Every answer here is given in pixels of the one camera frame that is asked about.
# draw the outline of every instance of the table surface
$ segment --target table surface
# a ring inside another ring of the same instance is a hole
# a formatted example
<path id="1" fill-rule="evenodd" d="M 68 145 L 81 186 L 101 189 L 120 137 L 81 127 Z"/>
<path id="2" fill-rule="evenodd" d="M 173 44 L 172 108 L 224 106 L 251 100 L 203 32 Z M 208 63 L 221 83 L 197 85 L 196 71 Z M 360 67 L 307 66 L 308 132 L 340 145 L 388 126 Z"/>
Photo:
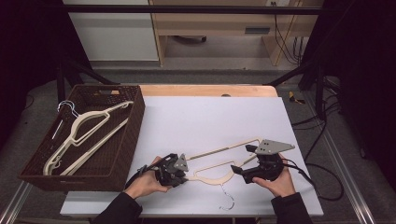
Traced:
<path id="1" fill-rule="evenodd" d="M 283 101 L 276 97 L 276 90 L 272 87 L 142 85 L 141 89 L 146 111 L 129 176 L 144 164 L 151 163 L 156 155 L 163 157 L 169 153 L 186 153 L 186 156 L 192 156 L 255 137 L 295 145 L 295 149 L 282 154 L 306 171 Z M 208 97 L 223 94 L 239 97 Z M 188 161 L 190 171 L 187 176 L 200 168 L 226 161 L 223 166 L 200 173 L 205 177 L 218 178 L 230 170 L 229 161 L 240 162 L 248 156 L 244 147 L 236 147 L 207 158 Z M 257 159 L 242 168 L 255 166 Z M 312 186 L 297 171 L 290 172 L 295 188 L 302 193 L 308 213 L 312 216 L 323 215 Z M 245 184 L 240 175 L 234 175 L 223 187 L 233 196 L 233 200 L 223 193 L 220 186 L 199 181 L 188 181 L 165 194 L 153 193 L 139 198 L 137 201 L 144 207 L 141 217 L 261 217 L 274 213 L 270 203 L 273 195 L 255 184 Z M 61 214 L 95 217 L 117 194 L 69 192 Z M 233 209 L 220 209 L 231 207 L 233 202 Z"/>

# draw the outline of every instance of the wicker basket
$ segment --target wicker basket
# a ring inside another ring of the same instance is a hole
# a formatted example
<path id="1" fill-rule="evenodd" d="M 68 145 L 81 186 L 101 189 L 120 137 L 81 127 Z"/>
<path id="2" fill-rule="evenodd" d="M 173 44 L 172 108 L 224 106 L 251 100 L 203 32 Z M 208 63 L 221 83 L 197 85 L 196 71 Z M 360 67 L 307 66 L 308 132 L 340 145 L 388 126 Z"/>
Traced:
<path id="1" fill-rule="evenodd" d="M 77 85 L 69 101 L 75 110 L 83 114 L 93 110 L 104 110 L 124 101 L 134 101 L 125 109 L 114 110 L 110 120 L 88 138 L 81 146 L 73 145 L 62 156 L 61 165 L 52 175 L 43 175 L 43 168 L 53 152 L 69 136 L 76 119 L 69 106 L 62 106 L 57 119 L 52 123 L 35 154 L 25 165 L 19 178 L 43 190 L 69 191 L 121 191 L 134 157 L 134 150 L 142 123 L 145 103 L 139 86 Z M 86 133 L 103 118 L 89 119 L 78 128 L 77 137 Z M 117 125 L 128 122 L 108 139 L 73 175 L 59 175 Z M 59 123 L 62 126 L 56 132 Z"/>

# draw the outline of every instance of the cream hanger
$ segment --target cream hanger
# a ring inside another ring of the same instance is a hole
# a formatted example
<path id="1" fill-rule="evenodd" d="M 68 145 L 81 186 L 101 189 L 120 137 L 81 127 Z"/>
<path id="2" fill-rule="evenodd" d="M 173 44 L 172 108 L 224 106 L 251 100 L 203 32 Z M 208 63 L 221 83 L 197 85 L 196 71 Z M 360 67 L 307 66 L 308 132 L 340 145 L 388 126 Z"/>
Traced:
<path id="1" fill-rule="evenodd" d="M 232 149 L 232 148 L 235 148 L 235 147 L 240 147 L 240 146 L 246 145 L 248 143 L 256 142 L 256 141 L 260 143 L 262 141 L 262 139 L 261 138 L 253 138 L 253 139 L 250 139 L 250 140 L 247 140 L 247 141 L 244 141 L 244 142 L 239 142 L 239 143 L 237 143 L 235 145 L 232 145 L 232 146 L 229 146 L 229 147 L 222 147 L 222 148 L 219 148 L 219 149 L 215 149 L 215 150 L 212 150 L 212 151 L 204 152 L 204 153 L 201 153 L 201 154 L 198 154 L 198 155 L 194 155 L 194 156 L 191 156 L 191 157 L 186 157 L 186 161 L 192 161 L 192 160 L 195 160 L 195 159 L 198 159 L 198 158 L 209 156 L 209 155 L 212 155 L 212 154 L 215 154 L 215 153 L 218 153 L 218 152 L 221 152 L 221 151 L 229 150 L 229 149 Z M 234 163 L 235 166 L 241 167 L 241 166 L 245 165 L 246 163 L 252 161 L 256 157 L 257 157 L 256 154 L 252 154 L 246 160 L 241 161 L 241 162 L 226 161 L 226 162 L 223 162 L 223 163 L 220 163 L 220 164 L 207 166 L 207 167 L 204 167 L 202 169 L 194 171 L 193 176 L 186 176 L 186 178 L 188 180 L 199 180 L 199 181 L 204 182 L 204 183 L 206 183 L 208 185 L 223 185 L 227 181 L 229 181 L 231 178 L 233 178 L 233 171 L 232 170 L 229 173 L 227 173 L 227 175 L 225 175 L 225 176 L 223 176 L 221 178 L 217 178 L 217 179 L 212 179 L 212 178 L 207 178 L 207 177 L 203 177 L 203 176 L 198 176 L 198 173 L 202 172 L 204 170 L 209 170 L 209 169 L 212 169 L 212 168 L 227 164 L 227 163 Z"/>
<path id="2" fill-rule="evenodd" d="M 114 133 L 116 133 L 120 128 L 122 128 L 128 119 L 125 119 L 121 124 L 119 124 L 115 129 L 108 133 L 102 140 L 97 142 L 93 147 L 91 147 L 84 155 L 78 158 L 73 164 L 71 164 L 67 169 L 65 169 L 61 175 L 73 175 L 79 167 L 81 167 L 96 151 L 101 147 Z"/>
<path id="3" fill-rule="evenodd" d="M 120 103 L 118 105 L 114 105 L 114 106 L 112 106 L 112 107 L 110 107 L 108 109 L 102 110 L 102 111 L 90 111 L 90 112 L 86 112 L 86 113 L 84 113 L 82 115 L 79 115 L 79 114 L 76 113 L 78 116 L 77 116 L 76 120 L 72 124 L 69 136 L 64 140 L 64 142 L 61 144 L 61 146 L 58 147 L 58 149 L 47 160 L 47 162 L 46 162 L 46 164 L 44 165 L 44 168 L 43 168 L 43 175 L 51 175 L 52 174 L 52 170 L 54 170 L 54 169 L 56 169 L 56 168 L 58 168 L 60 166 L 61 157 L 64 155 L 66 150 L 71 145 L 73 145 L 75 147 L 79 147 L 82 143 L 85 142 L 85 140 L 87 140 L 91 135 L 93 135 L 97 130 L 99 130 L 106 122 L 108 122 L 108 120 L 110 119 L 110 114 L 109 113 L 111 111 L 119 109 L 119 108 L 126 108 L 128 105 L 131 105 L 133 103 L 134 103 L 133 101 L 125 101 L 123 103 Z M 73 106 L 71 106 L 71 107 L 72 107 L 73 115 L 76 115 L 74 107 Z M 81 126 L 82 123 L 84 123 L 85 121 L 87 121 L 89 119 L 95 119 L 95 118 L 99 118 L 99 117 L 105 117 L 105 118 L 103 120 L 101 120 L 98 124 L 96 124 L 93 128 L 91 128 L 89 131 L 84 133 L 79 139 L 76 139 L 78 128 Z M 112 133 L 111 135 L 113 135 L 117 131 L 117 130 L 116 131 L 115 130 L 113 130 L 111 132 Z M 108 140 L 108 138 L 111 137 L 111 135 L 110 136 L 109 135 L 105 136 L 104 139 Z M 91 148 L 90 151 L 91 150 L 96 151 L 97 148 L 99 148 L 105 142 L 105 141 L 103 142 L 104 139 L 102 139 L 98 144 L 96 144 L 93 148 Z"/>

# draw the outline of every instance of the person's right hand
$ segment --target person's right hand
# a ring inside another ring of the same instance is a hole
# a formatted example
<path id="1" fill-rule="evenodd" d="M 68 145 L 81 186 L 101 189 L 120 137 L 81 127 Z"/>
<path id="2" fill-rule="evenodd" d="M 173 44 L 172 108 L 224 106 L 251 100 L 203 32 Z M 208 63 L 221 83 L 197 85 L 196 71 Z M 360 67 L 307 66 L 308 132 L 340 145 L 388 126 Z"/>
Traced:
<path id="1" fill-rule="evenodd" d="M 293 181 L 291 180 L 291 174 L 289 172 L 288 167 L 284 167 L 282 173 L 280 173 L 279 177 L 274 181 L 264 180 L 259 177 L 253 177 L 253 182 L 269 189 L 275 197 L 286 197 L 291 194 L 295 194 L 296 190 L 294 189 Z"/>
<path id="2" fill-rule="evenodd" d="M 151 163 L 159 161 L 161 158 L 156 157 Z M 157 181 L 154 171 L 146 171 L 139 176 L 124 192 L 131 196 L 133 199 L 150 195 L 153 192 L 167 192 L 172 186 L 162 186 Z"/>

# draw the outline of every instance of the hanger hook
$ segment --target hanger hook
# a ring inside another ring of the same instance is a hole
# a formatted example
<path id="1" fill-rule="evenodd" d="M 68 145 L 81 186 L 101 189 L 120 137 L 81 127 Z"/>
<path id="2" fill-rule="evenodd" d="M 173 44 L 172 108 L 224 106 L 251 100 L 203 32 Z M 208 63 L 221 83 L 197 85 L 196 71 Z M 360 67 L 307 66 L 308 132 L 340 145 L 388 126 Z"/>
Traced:
<path id="1" fill-rule="evenodd" d="M 72 114 L 77 118 L 78 117 L 78 115 L 79 115 L 79 113 L 78 112 L 76 112 L 76 110 L 75 110 L 75 104 L 73 103 L 73 102 L 71 102 L 71 101 L 62 101 L 62 102 L 60 102 L 59 104 L 58 104 L 58 112 L 59 112 L 59 110 L 61 109 L 61 106 L 62 105 L 68 105 L 68 106 L 70 106 L 70 108 L 72 109 Z"/>
<path id="2" fill-rule="evenodd" d="M 233 209 L 233 206 L 235 205 L 235 200 L 233 199 L 233 196 L 231 196 L 229 193 L 227 193 L 225 191 L 223 185 L 222 184 L 220 184 L 220 185 L 221 185 L 221 189 L 223 190 L 224 194 L 227 195 L 228 197 L 230 197 L 233 200 L 233 205 L 231 205 L 231 207 L 229 207 L 229 208 L 225 208 L 223 206 L 220 206 L 219 208 L 222 209 L 222 210 L 226 210 L 226 211 L 231 210 L 231 209 Z"/>

